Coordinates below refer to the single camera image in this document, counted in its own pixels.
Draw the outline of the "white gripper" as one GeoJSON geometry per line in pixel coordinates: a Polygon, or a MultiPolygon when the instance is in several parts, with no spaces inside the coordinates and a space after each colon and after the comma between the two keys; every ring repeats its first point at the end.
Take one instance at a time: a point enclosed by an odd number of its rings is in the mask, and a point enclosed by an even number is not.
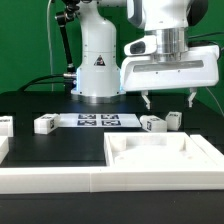
{"type": "Polygon", "coordinates": [[[192,108],[197,87],[214,86],[219,81],[217,45],[188,48],[182,40],[148,35],[127,44],[124,52],[121,86],[126,92],[141,91],[148,110],[149,90],[190,88],[188,106],[192,108]]]}

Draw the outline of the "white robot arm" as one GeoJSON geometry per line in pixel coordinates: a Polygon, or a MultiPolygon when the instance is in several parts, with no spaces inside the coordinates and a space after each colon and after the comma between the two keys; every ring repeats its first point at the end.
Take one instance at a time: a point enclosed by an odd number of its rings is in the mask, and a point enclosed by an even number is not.
{"type": "Polygon", "coordinates": [[[71,93],[91,103],[108,102],[126,92],[199,87],[219,81],[215,44],[192,46],[188,28],[197,24],[208,0],[81,0],[77,16],[82,32],[82,63],[71,93]],[[124,46],[115,59],[116,28],[101,17],[100,6],[124,6],[128,22],[143,34],[124,46]]]}

